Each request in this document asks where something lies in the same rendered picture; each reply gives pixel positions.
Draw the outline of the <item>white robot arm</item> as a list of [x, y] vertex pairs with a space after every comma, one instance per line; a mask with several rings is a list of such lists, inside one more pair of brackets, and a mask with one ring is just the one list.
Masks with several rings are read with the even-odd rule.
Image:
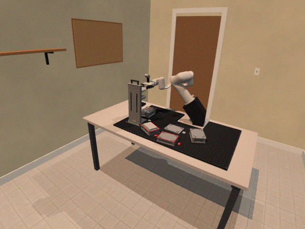
[[164, 77], [159, 77], [152, 81], [154, 82], [154, 86], [159, 86], [160, 90], [167, 89], [172, 85], [184, 100], [184, 105], [187, 105], [195, 99], [193, 98], [194, 95], [191, 96], [188, 90], [186, 89], [186, 86], [193, 85], [193, 75], [194, 73], [192, 71], [178, 73], [177, 75], [171, 76], [169, 78], [168, 84], [166, 86], [164, 82]]

